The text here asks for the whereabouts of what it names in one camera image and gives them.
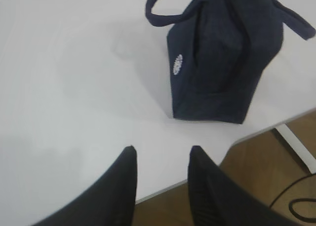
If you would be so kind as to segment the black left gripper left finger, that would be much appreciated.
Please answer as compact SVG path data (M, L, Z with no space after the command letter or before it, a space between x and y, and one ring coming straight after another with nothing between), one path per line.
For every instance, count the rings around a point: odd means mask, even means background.
M130 226L136 189L137 152L128 146L91 187L37 225Z

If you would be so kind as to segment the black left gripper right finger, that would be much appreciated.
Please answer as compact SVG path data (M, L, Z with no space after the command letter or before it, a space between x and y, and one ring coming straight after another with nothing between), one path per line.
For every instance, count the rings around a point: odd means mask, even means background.
M196 226L289 226L291 220L245 192L193 146L188 166L190 209Z

